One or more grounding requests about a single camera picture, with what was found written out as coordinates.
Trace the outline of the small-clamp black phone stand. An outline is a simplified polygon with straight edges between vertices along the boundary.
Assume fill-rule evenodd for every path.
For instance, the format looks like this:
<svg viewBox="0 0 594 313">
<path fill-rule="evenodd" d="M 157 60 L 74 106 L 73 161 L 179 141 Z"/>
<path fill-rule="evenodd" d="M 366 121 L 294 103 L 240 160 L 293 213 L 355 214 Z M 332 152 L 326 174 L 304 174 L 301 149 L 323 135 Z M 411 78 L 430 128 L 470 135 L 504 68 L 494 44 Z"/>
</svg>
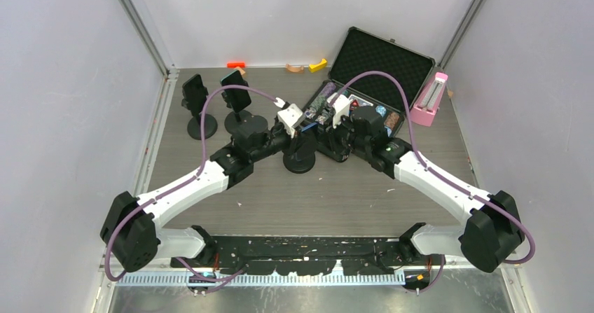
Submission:
<svg viewBox="0 0 594 313">
<path fill-rule="evenodd" d="M 315 165 L 316 150 L 316 136 L 311 132 L 299 133 L 291 140 L 288 149 L 283 150 L 283 164 L 294 174 L 307 173 Z"/>
</svg>

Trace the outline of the dark green-edged smartphone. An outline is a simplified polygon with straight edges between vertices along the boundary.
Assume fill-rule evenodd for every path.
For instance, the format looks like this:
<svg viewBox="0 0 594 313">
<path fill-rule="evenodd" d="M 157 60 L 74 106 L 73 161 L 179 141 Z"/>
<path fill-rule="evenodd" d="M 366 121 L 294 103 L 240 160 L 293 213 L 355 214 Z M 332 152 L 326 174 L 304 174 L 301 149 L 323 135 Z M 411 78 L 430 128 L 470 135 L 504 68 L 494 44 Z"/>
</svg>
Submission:
<svg viewBox="0 0 594 313">
<path fill-rule="evenodd" d="M 221 86 L 241 85 L 247 86 L 247 82 L 239 70 L 234 70 L 220 81 Z M 235 113 L 239 113 L 251 104 L 251 97 L 247 90 L 241 88 L 225 89 L 221 94 L 223 100 L 227 103 L 227 107 L 232 109 Z"/>
</svg>

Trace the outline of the black smartphone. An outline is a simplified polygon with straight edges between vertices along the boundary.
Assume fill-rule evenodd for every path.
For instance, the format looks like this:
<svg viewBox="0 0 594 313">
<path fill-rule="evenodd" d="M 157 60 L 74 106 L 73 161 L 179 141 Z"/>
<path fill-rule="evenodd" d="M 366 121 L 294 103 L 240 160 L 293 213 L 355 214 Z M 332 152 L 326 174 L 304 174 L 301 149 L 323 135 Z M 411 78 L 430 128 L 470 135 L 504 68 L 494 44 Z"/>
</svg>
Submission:
<svg viewBox="0 0 594 313">
<path fill-rule="evenodd" d="M 208 94 L 208 90 L 202 81 L 202 76 L 196 74 L 182 85 L 183 99 L 181 105 L 189 110 L 192 116 L 199 116 L 203 110 Z"/>
</svg>

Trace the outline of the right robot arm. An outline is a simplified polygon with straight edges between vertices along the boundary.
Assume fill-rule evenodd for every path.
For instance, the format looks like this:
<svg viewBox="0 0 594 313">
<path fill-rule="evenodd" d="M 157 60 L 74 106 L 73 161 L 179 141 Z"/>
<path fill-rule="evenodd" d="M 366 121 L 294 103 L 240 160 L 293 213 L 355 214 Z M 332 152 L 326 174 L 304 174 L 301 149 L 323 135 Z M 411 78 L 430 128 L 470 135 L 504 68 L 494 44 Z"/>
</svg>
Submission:
<svg viewBox="0 0 594 313">
<path fill-rule="evenodd" d="M 426 256 L 465 258 L 483 272 L 493 272 L 525 241 L 514 198 L 470 186 L 430 162 L 400 138 L 389 137 L 382 116 L 372 106 L 336 112 L 329 108 L 322 125 L 324 143 L 336 155 L 355 154 L 392 179 L 405 183 L 453 215 L 458 225 L 416 223 L 399 238 L 400 255 L 409 264 Z"/>
</svg>

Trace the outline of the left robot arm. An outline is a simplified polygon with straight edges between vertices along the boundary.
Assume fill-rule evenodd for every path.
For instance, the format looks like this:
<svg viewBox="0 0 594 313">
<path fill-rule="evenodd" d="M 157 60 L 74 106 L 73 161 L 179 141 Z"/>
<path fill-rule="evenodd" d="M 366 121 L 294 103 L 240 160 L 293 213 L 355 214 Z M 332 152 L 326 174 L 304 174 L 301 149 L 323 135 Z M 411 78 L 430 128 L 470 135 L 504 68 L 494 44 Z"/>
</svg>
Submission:
<svg viewBox="0 0 594 313">
<path fill-rule="evenodd" d="M 115 196 L 99 232 L 106 257 L 115 257 L 125 272 L 136 272 L 157 258 L 189 258 L 208 266 L 215 249 L 206 234 L 194 227 L 170 230 L 165 225 L 181 212 L 245 180 L 256 162 L 283 152 L 303 159 L 311 149 L 312 133 L 290 133 L 276 120 L 270 130 L 237 132 L 230 142 L 192 172 L 138 196 L 124 191 Z"/>
</svg>

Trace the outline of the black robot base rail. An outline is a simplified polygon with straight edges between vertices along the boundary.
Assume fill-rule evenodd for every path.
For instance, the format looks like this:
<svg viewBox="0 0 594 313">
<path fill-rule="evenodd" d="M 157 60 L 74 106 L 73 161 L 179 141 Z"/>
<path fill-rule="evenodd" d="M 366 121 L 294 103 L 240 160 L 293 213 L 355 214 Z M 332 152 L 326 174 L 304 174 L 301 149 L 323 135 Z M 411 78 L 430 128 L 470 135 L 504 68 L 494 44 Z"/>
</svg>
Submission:
<svg viewBox="0 0 594 313">
<path fill-rule="evenodd" d="M 438 267 L 437 254 L 423 256 L 392 237 L 214 236 L 190 267 L 248 275 L 388 275 L 403 266 Z"/>
</svg>

